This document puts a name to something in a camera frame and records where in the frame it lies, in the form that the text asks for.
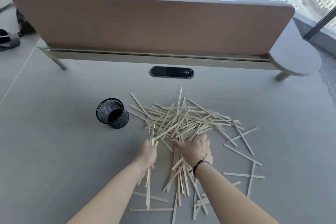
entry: black cord bracelet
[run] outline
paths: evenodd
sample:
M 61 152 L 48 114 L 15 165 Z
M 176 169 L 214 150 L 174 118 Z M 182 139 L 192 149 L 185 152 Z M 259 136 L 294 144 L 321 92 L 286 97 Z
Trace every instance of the black cord bracelet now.
M 204 157 L 203 159 L 201 159 L 200 161 L 198 161 L 197 164 L 194 166 L 194 168 L 193 168 L 192 170 L 189 171 L 190 173 L 193 172 L 193 174 L 194 174 L 194 176 L 195 176 L 196 178 L 197 178 L 197 176 L 196 176 L 196 174 L 195 174 L 195 171 L 196 171 L 196 168 L 198 167 L 198 165 L 199 165 L 200 163 L 202 163 L 202 162 L 207 162 L 207 163 L 211 166 L 211 164 L 210 164 L 208 161 L 204 160 L 204 159 L 206 158 L 206 156 L 207 156 L 207 154 L 205 154 L 205 157 Z

